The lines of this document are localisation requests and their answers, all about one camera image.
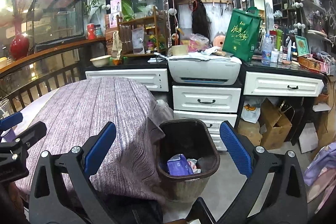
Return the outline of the red white plastic bag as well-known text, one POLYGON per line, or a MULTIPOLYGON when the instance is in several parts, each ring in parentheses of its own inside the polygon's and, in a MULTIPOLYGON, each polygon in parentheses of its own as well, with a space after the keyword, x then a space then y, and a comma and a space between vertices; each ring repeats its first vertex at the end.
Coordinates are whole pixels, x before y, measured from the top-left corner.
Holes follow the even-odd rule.
POLYGON ((196 159, 187 159, 190 168, 193 171, 193 174, 201 173, 201 169, 197 167, 197 160, 196 159))

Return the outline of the purple plastic package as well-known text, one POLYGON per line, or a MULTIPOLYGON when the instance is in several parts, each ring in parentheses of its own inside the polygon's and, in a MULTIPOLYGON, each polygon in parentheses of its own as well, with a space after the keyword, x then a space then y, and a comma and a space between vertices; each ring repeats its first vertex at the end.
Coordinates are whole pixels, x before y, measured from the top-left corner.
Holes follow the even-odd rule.
POLYGON ((186 157, 176 154, 167 161, 167 170, 171 176, 188 176, 194 174, 186 157))

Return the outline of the dark brown trash bin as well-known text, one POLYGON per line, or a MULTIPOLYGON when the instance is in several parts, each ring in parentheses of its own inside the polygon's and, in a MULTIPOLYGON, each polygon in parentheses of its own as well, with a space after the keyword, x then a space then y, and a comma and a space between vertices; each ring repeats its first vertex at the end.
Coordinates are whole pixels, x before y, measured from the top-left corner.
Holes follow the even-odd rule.
POLYGON ((220 156, 208 128, 198 119, 171 120, 159 127, 165 136, 157 144, 156 165, 165 198, 171 202, 194 202, 220 164, 220 156), (183 154, 186 159, 196 159, 201 173, 169 175, 167 161, 176 154, 183 154))

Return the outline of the purple grey tablecloth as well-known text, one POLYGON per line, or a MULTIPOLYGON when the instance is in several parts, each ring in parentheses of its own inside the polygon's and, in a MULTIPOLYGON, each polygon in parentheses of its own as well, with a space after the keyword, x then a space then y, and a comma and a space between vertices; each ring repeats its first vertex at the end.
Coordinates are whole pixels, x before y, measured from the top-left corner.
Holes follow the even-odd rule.
POLYGON ((157 101, 147 87, 123 77, 82 80, 49 92, 22 110, 15 133, 43 122, 47 133, 29 150, 29 175, 16 182, 27 200, 43 151, 53 155, 82 146, 108 122, 116 139, 97 173, 90 178, 102 196, 116 194, 164 203, 156 169, 156 146, 164 137, 160 124, 172 119, 168 104, 157 101))

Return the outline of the wooden railing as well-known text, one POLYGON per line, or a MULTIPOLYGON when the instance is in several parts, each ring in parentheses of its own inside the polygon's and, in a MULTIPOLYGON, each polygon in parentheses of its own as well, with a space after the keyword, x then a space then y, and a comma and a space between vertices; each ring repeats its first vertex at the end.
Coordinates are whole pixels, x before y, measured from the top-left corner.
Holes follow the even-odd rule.
POLYGON ((17 112, 48 92, 86 79, 94 47, 106 53, 105 39, 62 44, 1 68, 1 100, 5 107, 17 112))

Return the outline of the brown paper sack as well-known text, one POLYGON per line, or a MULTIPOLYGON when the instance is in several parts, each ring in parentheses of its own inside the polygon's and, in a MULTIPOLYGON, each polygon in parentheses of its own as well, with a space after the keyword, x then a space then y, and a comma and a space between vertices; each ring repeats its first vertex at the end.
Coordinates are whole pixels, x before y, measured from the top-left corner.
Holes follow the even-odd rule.
POLYGON ((238 133, 246 136, 255 147, 261 144, 263 136, 260 134, 259 122, 251 123, 240 119, 238 133))

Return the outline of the red vase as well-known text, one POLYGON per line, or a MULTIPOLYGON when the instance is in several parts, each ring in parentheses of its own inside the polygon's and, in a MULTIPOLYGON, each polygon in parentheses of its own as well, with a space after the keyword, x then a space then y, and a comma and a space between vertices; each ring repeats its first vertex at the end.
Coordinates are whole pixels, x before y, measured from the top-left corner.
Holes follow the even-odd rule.
POLYGON ((14 18, 15 36, 10 45, 10 53, 15 61, 24 58, 29 52, 29 38, 22 34, 22 18, 14 18))

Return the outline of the cream bowl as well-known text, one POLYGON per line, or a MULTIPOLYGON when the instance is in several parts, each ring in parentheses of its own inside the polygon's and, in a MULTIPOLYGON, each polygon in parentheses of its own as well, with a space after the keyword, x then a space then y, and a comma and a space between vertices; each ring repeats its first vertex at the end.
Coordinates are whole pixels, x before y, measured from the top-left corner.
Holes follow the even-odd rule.
POLYGON ((109 65, 111 57, 112 57, 111 55, 94 57, 94 58, 90 59, 90 62, 96 68, 104 67, 104 66, 108 66, 109 65))

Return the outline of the white drawer cabinet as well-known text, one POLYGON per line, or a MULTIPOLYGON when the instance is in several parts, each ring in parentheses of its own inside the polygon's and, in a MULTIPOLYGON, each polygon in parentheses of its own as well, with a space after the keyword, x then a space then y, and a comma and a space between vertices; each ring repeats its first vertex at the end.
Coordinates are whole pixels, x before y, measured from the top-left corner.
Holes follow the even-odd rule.
POLYGON ((241 89, 236 87, 173 86, 175 119, 194 118, 204 122, 218 151, 226 151, 219 128, 223 121, 232 126, 238 118, 241 89))

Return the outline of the white drawer right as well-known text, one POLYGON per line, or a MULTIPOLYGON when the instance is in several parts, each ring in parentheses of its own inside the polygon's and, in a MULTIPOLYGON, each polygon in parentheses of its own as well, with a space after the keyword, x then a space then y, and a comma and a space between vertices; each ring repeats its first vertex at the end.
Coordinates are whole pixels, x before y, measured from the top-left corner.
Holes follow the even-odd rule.
POLYGON ((247 72, 245 96, 317 97, 324 88, 323 80, 292 75, 247 72))

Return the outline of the red canister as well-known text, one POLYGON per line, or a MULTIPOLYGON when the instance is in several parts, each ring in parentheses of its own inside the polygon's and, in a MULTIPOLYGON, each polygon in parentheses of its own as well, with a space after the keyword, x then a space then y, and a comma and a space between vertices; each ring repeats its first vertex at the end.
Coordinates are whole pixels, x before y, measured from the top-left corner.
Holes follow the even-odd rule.
POLYGON ((89 40, 96 39, 95 24, 93 23, 87 25, 87 39, 89 40))

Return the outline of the white long drawer left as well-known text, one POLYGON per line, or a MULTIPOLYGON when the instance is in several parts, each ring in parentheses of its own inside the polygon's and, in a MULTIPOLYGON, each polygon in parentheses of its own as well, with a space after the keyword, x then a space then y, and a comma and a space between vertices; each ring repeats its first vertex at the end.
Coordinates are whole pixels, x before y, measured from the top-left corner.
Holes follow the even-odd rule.
POLYGON ((87 79, 98 77, 124 77, 138 81, 153 92, 168 92, 168 70, 167 69, 117 69, 86 71, 87 79))

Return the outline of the water bottle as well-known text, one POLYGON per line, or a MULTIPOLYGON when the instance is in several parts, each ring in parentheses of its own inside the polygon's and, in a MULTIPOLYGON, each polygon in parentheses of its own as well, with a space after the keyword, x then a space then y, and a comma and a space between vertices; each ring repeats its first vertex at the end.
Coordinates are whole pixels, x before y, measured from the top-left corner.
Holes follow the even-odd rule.
POLYGON ((271 53, 272 53, 272 39, 269 34, 265 34, 261 48, 261 62, 264 65, 270 64, 271 53))

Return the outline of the green tote bag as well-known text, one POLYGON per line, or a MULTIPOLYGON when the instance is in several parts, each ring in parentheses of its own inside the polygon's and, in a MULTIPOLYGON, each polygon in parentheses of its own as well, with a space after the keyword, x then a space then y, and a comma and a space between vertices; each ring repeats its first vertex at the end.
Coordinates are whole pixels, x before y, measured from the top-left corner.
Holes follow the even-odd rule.
POLYGON ((248 62, 254 54, 261 17, 256 7, 246 11, 233 9, 222 50, 248 62))

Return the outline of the dark hair wig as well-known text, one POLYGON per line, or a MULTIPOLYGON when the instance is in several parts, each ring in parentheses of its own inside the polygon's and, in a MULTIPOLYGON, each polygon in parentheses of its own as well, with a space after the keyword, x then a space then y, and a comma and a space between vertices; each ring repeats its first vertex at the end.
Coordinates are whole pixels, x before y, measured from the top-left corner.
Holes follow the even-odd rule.
POLYGON ((200 34, 210 39, 210 22, 207 17, 206 8, 201 0, 193 2, 191 16, 193 34, 200 34))

